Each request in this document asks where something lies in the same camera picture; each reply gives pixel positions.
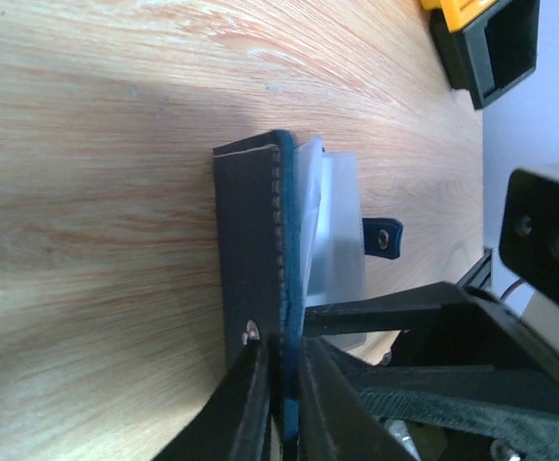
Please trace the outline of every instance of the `wood grain surface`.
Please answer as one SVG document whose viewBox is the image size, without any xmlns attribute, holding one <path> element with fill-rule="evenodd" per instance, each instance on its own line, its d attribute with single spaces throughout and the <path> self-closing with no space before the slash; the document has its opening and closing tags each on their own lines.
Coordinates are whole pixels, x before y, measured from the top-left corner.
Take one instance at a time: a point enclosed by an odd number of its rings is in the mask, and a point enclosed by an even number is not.
<svg viewBox="0 0 559 461">
<path fill-rule="evenodd" d="M 364 214 L 405 223 L 372 296 L 478 259 L 481 117 L 418 4 L 0 0 L 0 460 L 149 459 L 207 400 L 215 146 L 355 151 Z"/>
</svg>

